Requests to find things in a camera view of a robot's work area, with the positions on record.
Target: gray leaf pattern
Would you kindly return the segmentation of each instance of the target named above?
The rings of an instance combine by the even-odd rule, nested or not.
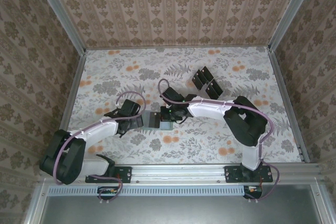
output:
[[[246,96],[274,122],[274,134],[263,143],[265,160],[299,162],[281,95],[272,78],[268,54],[262,47],[88,51],[70,128],[85,127],[114,110],[115,100],[125,91],[143,94],[146,110],[159,111],[160,106],[165,105],[157,91],[161,78],[168,79],[172,88],[182,95],[190,93],[208,98],[191,81],[194,73],[204,66],[224,89],[219,100]],[[161,88],[164,90],[166,84],[162,83]],[[125,95],[120,105],[125,99],[143,107],[137,95]],[[5,120],[15,120],[16,114],[12,115],[8,108],[3,109]],[[93,150],[118,164],[239,163],[242,156],[241,145],[225,123],[201,117],[189,118],[181,125],[174,124],[172,131],[136,129],[121,139],[108,137],[94,145]],[[18,159],[16,164],[21,168],[30,165],[26,158]]]

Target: gray panel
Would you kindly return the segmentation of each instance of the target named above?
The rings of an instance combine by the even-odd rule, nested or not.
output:
[[[109,204],[97,197],[48,197],[42,223],[231,224],[321,223],[310,186],[278,186],[267,199],[241,196],[119,197]]]

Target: cable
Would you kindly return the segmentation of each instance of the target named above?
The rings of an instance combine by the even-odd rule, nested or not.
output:
[[[115,181],[118,181],[118,182],[119,182],[119,185],[120,185],[119,190],[117,191],[117,193],[116,193],[111,199],[109,199],[109,201],[113,201],[113,200],[115,200],[115,199],[119,196],[119,194],[121,193],[121,190],[122,190],[122,188],[123,188],[123,182],[122,182],[121,179],[119,179],[119,178],[114,178],[114,177],[102,177],[102,176],[97,176],[97,175],[90,175],[90,177],[98,178],[98,179],[115,180]],[[109,188],[104,188],[104,189],[102,189],[102,190],[99,191],[98,198],[99,198],[101,201],[103,200],[103,199],[101,198],[101,194],[102,194],[103,191],[106,191],[106,190],[109,190]]]
[[[180,123],[177,123],[177,122],[176,122],[176,123],[177,123],[177,124],[182,124],[182,123],[184,123],[184,122],[187,120],[187,118],[188,118],[188,117],[186,116],[185,119],[182,120],[182,122],[180,122]]]
[[[261,188],[261,191],[263,190],[263,189],[262,189],[262,188],[263,188],[263,187],[262,187],[262,186],[263,186],[262,184],[263,184],[263,181],[262,181],[262,177],[260,176],[260,184],[259,184],[259,186],[260,186],[260,188]]]
[[[262,143],[263,143],[263,141],[265,141],[265,140],[272,134],[272,132],[274,131],[274,124],[273,124],[272,120],[271,120],[266,114],[262,113],[262,112],[259,111],[259,110],[256,110],[256,109],[253,109],[253,108],[251,108],[251,107],[244,106],[244,105],[234,104],[234,103],[231,103],[231,102],[214,101],[214,100],[204,100],[204,99],[201,99],[201,100],[193,100],[193,101],[175,102],[175,101],[173,101],[173,100],[168,99],[167,97],[165,97],[165,96],[163,95],[163,93],[162,93],[162,91],[161,91],[161,88],[160,88],[160,84],[161,84],[162,81],[165,81],[165,82],[167,83],[168,87],[169,87],[169,82],[168,82],[167,79],[161,79],[161,80],[158,82],[158,85],[157,85],[159,94],[160,94],[160,96],[162,97],[162,99],[163,99],[164,101],[168,101],[168,102],[173,103],[173,104],[190,104],[190,103],[198,103],[198,102],[200,102],[200,103],[210,103],[210,104],[219,104],[219,105],[232,106],[232,107],[237,107],[237,108],[240,108],[240,109],[245,109],[245,110],[253,111],[253,112],[255,112],[255,113],[257,113],[257,114],[263,116],[263,117],[268,121],[268,123],[269,123],[269,125],[270,125],[270,130],[269,130],[269,132],[268,132],[268,133],[267,133],[267,134],[266,134],[266,135],[259,141],[259,159],[260,159],[260,161],[261,161],[262,163],[264,163],[265,165],[268,165],[268,166],[272,167],[273,169],[275,169],[275,170],[277,171],[277,179],[276,179],[276,181],[274,182],[274,185],[273,185],[271,191],[270,191],[268,194],[266,194],[265,196],[259,198],[258,200],[263,200],[263,199],[267,198],[267,197],[270,195],[270,193],[273,192],[273,190],[274,190],[275,187],[277,186],[277,184],[278,184],[278,182],[279,182],[279,179],[280,179],[280,171],[279,171],[279,169],[276,168],[274,165],[271,165],[271,164],[266,163],[266,162],[262,159],[262,157],[261,157]],[[255,199],[253,196],[251,196],[251,195],[249,195],[249,194],[246,194],[246,195],[249,196],[249,197],[251,197],[253,200],[257,201],[257,199]]]
[[[105,119],[105,120],[100,120],[99,122],[97,123],[94,123],[92,125],[89,125],[87,126],[86,128],[74,133],[73,135],[71,135],[65,142],[64,144],[62,145],[61,149],[59,150],[58,154],[57,154],[57,157],[56,157],[56,160],[55,160],[55,164],[54,164],[54,170],[53,170],[53,178],[54,178],[54,181],[57,185],[62,185],[63,183],[62,182],[59,182],[57,180],[57,167],[58,167],[58,163],[59,163],[59,160],[61,158],[61,155],[63,153],[63,151],[65,150],[65,148],[68,146],[68,144],[70,143],[71,140],[73,140],[76,136],[80,135],[80,134],[84,134],[86,131],[92,129],[92,128],[95,128],[95,127],[99,127],[101,124],[104,124],[104,123],[109,123],[109,122],[115,122],[116,120],[124,120],[124,119],[132,119],[132,118],[137,118],[138,116],[141,116],[143,114],[143,112],[145,111],[146,109],[146,99],[145,97],[138,93],[138,92],[135,92],[135,91],[126,91],[126,92],[123,92],[122,94],[120,94],[120,96],[117,98],[117,101],[119,101],[119,99],[125,95],[125,94],[128,94],[128,93],[132,93],[132,94],[137,94],[139,95],[142,100],[143,100],[143,110],[137,114],[137,115],[133,115],[133,116],[125,116],[125,117],[120,117],[120,118],[111,118],[111,119]]]

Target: mounting plate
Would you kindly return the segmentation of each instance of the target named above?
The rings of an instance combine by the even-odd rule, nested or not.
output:
[[[241,182],[259,183],[260,179],[262,180],[263,183],[273,182],[271,168],[267,165],[262,165],[253,172],[250,171],[251,176],[249,178],[243,175],[242,167],[239,165],[225,166],[224,171],[225,171],[225,180],[227,183],[241,183]]]
[[[121,179],[123,183],[130,183],[132,178],[132,167],[131,166],[116,166],[114,168],[113,176]],[[85,183],[97,183],[97,184],[106,184],[106,183],[117,183],[115,180],[109,179],[98,179],[91,176],[85,178]]]

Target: floral wallpaper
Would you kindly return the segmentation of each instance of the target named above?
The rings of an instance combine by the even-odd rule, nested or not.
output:
[[[290,0],[61,0],[87,48],[267,45]]]
[[[336,0],[304,0],[276,55],[312,162],[336,202]]]
[[[21,223],[78,55],[47,0],[0,0],[0,223]]]
[[[265,160],[301,161],[266,47],[92,50],[86,54],[70,120],[72,130],[114,110],[117,97],[128,90],[145,96],[147,110],[159,111],[164,105],[157,91],[161,78],[182,95],[208,97],[191,81],[198,69],[207,66],[224,89],[219,100],[244,95],[273,120],[275,131],[264,143]],[[136,95],[127,98],[143,105]],[[208,118],[189,118],[174,124],[172,131],[132,130],[122,138],[105,138],[88,152],[102,153],[118,164],[239,163],[242,156],[227,124]]]

